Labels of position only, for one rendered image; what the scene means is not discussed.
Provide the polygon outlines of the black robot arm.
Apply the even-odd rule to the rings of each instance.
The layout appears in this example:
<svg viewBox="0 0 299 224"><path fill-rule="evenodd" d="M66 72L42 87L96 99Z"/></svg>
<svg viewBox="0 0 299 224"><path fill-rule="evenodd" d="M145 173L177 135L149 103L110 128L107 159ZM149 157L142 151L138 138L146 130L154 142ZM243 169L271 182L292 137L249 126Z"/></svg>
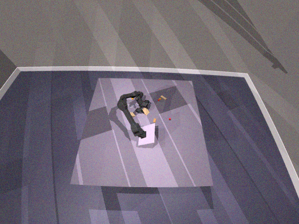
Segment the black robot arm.
<svg viewBox="0 0 299 224"><path fill-rule="evenodd" d="M141 91L134 91L132 93L128 94L123 94L120 96L120 99L118 100L117 107L123 111L124 115L126 116L128 122L131 125L131 131L134 136L138 136L141 139L146 138L146 131L143 131L142 128L140 127L139 123L135 123L133 117L131 116L129 110L128 110L128 105L127 105L127 98L135 98L135 100L140 103L142 101L142 96L143 92ZM140 104L141 107L147 107L148 106L148 101L145 101Z"/></svg>

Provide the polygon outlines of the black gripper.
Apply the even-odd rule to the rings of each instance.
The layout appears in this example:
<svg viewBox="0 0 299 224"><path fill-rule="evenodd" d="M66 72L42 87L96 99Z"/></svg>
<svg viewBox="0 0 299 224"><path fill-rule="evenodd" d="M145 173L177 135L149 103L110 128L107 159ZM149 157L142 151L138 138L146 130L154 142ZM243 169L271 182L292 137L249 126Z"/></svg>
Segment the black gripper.
<svg viewBox="0 0 299 224"><path fill-rule="evenodd" d="M138 103L139 104L139 108L136 108L135 111L136 112L142 112L142 113L144 113L143 110L141 109L142 108L141 105L140 105L141 103L142 103L142 101L140 103Z"/></svg>

